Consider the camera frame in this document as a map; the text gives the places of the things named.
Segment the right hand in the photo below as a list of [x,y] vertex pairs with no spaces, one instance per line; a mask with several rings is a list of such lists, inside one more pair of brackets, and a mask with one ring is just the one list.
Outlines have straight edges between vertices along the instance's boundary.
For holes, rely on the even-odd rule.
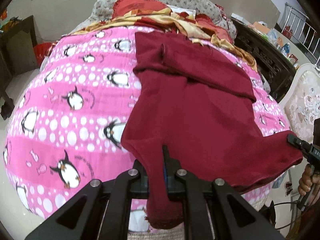
[[302,177],[299,180],[298,192],[301,196],[305,196],[314,186],[312,196],[319,198],[319,174],[313,173],[310,164],[307,164]]

